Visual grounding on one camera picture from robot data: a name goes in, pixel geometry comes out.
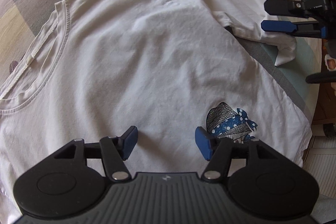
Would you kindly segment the person's right hand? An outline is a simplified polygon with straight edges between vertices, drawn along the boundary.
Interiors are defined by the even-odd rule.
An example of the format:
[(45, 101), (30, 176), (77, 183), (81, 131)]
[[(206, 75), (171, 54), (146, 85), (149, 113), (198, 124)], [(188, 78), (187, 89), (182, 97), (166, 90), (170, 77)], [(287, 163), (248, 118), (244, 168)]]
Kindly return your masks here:
[[(328, 71), (335, 71), (336, 63), (335, 59), (333, 59), (328, 53), (325, 55), (325, 65)], [(336, 95), (336, 83), (331, 83), (331, 87), (334, 89), (334, 94)]]

